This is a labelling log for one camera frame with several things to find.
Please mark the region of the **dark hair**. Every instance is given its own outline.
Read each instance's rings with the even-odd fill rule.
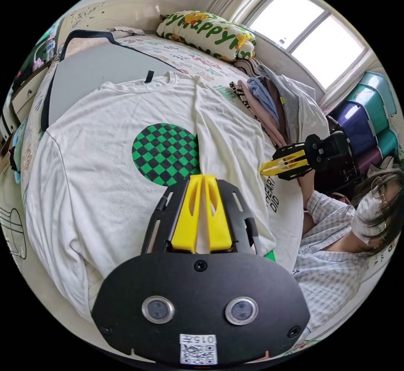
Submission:
[[[382,179],[382,183],[379,185],[378,190],[380,190],[382,186],[385,186],[386,190],[387,184],[394,184],[397,186],[397,191],[392,199],[380,209],[379,215],[368,220],[362,219],[363,223],[367,226],[375,227],[382,223],[386,223],[386,227],[376,236],[370,237],[368,235],[363,235],[371,239],[381,238],[382,243],[375,249],[359,253],[358,255],[361,257],[372,257],[384,250],[394,242],[402,231],[404,225],[404,170],[400,164],[394,164],[392,169],[383,170],[382,172],[365,179],[363,183],[356,187],[350,206],[353,206],[355,209],[358,208],[362,198],[371,191],[372,183],[377,177]]]

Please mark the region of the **yellow printed pillow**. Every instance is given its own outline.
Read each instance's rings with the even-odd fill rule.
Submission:
[[[157,34],[223,61],[250,59],[255,55],[254,34],[206,12],[190,10],[171,14],[160,23]]]

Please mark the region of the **screw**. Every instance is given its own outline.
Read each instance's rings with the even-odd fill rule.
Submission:
[[[207,269],[207,262],[205,262],[204,260],[197,260],[194,263],[194,269],[198,272],[205,271]]]
[[[295,326],[288,331],[287,337],[289,337],[289,339],[294,339],[299,334],[299,332],[300,332],[300,327]]]
[[[101,333],[110,336],[112,334],[112,329],[109,326],[102,326]]]

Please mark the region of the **window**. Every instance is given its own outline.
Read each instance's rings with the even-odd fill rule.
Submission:
[[[250,27],[287,49],[292,41],[324,12],[309,0],[273,0]]]
[[[245,25],[292,55],[324,90],[367,51],[329,10],[310,0],[266,0]]]
[[[330,16],[302,41],[292,55],[327,89],[364,49],[337,19]]]

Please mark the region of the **black checkered pattern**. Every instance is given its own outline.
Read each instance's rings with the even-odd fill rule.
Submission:
[[[197,137],[174,124],[145,128],[133,142],[132,157],[140,173],[161,186],[200,174]]]

